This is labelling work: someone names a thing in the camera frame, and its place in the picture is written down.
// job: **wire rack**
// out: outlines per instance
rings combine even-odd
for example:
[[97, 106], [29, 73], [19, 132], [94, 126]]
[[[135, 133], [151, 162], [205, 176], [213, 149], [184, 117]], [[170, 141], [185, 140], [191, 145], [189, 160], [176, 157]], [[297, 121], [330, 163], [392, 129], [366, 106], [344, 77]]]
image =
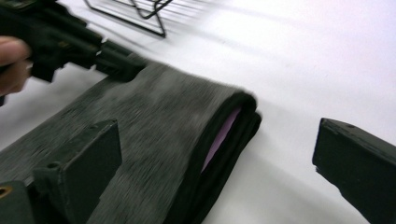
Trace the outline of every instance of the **wire rack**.
[[160, 11], [173, 0], [84, 0], [92, 10], [126, 22], [151, 34], [166, 37]]

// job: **white table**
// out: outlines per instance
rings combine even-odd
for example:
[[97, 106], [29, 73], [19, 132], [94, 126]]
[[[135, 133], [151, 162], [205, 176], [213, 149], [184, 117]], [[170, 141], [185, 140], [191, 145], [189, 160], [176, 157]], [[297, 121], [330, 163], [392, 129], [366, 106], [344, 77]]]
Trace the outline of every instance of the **white table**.
[[[367, 223], [311, 160], [323, 117], [396, 145], [396, 2], [178, 0], [195, 9], [163, 13], [166, 39], [61, 2], [123, 46], [257, 96], [262, 126], [206, 224]], [[32, 78], [0, 108], [0, 148], [103, 77], [68, 65], [50, 85]]]

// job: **hand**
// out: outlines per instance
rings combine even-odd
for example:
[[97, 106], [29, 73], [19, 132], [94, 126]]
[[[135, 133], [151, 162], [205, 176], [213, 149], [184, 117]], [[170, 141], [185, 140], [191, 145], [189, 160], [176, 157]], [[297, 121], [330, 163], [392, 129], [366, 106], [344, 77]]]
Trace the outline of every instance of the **hand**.
[[11, 36], [0, 36], [0, 66], [9, 68], [0, 74], [0, 96], [23, 89], [30, 76], [26, 59], [30, 56], [29, 47], [21, 40]]

